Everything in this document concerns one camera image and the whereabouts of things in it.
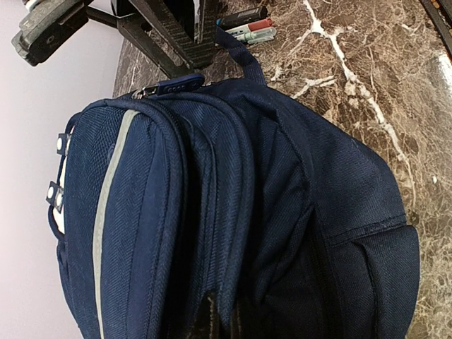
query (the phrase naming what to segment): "marble table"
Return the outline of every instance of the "marble table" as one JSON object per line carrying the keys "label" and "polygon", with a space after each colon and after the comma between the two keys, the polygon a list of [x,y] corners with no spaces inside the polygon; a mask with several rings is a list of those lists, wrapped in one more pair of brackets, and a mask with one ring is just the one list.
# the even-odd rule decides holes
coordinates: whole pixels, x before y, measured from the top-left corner
{"label": "marble table", "polygon": [[[227,12],[250,8],[229,0]],[[422,278],[408,338],[452,339],[452,65],[418,0],[270,0],[276,39],[253,46],[269,86],[374,149],[419,232]],[[241,76],[219,51],[207,81]],[[165,76],[124,43],[114,95]]]}

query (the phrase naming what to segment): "marker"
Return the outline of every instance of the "marker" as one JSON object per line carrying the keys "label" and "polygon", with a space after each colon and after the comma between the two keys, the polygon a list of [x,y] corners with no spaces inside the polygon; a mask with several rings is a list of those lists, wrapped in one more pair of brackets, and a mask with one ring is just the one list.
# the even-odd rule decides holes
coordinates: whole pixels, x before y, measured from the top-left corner
{"label": "marker", "polygon": [[264,28],[262,30],[255,30],[245,34],[237,35],[235,38],[248,44],[256,44],[257,42],[273,40],[276,35],[276,29],[273,27]]}
{"label": "marker", "polygon": [[250,33],[255,30],[262,30],[264,28],[268,28],[272,26],[273,21],[271,19],[263,19],[260,21],[256,21],[255,23],[248,23],[246,25],[242,25],[239,27],[231,28],[230,30],[227,30],[229,34],[233,36]]}
{"label": "marker", "polygon": [[237,26],[265,19],[267,18],[267,15],[267,8],[265,6],[259,6],[253,9],[247,9],[239,13],[231,14],[223,19],[218,19],[217,25],[219,25],[223,30],[229,30]]}

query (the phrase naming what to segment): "white wall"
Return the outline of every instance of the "white wall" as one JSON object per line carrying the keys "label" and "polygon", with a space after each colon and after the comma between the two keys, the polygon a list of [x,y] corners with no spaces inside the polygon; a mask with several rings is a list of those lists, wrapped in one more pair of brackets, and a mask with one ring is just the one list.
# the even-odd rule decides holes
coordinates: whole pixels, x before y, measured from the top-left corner
{"label": "white wall", "polygon": [[[109,9],[109,0],[96,1]],[[26,15],[0,1],[0,338],[80,338],[64,301],[45,195],[57,134],[89,102],[110,97],[122,38],[89,23],[33,68],[10,40]]]}

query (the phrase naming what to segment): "navy blue backpack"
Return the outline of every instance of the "navy blue backpack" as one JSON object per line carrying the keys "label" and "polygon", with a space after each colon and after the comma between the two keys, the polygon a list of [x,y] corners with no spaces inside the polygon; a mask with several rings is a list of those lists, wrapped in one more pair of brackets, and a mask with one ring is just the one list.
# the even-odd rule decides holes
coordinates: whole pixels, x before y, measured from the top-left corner
{"label": "navy blue backpack", "polygon": [[84,338],[404,338],[416,230],[368,147],[266,86],[194,74],[100,100],[47,195]]}

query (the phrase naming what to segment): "zipper pull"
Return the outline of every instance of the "zipper pull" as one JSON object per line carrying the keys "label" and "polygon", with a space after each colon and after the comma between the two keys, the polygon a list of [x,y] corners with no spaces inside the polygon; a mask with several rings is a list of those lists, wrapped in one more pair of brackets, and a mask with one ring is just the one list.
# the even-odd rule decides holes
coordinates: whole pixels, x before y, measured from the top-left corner
{"label": "zipper pull", "polygon": [[200,88],[204,84],[204,80],[204,75],[200,73],[193,73],[172,80],[159,81],[153,86],[137,90],[132,95],[132,98],[139,100],[144,97],[150,97],[151,95],[191,92]]}

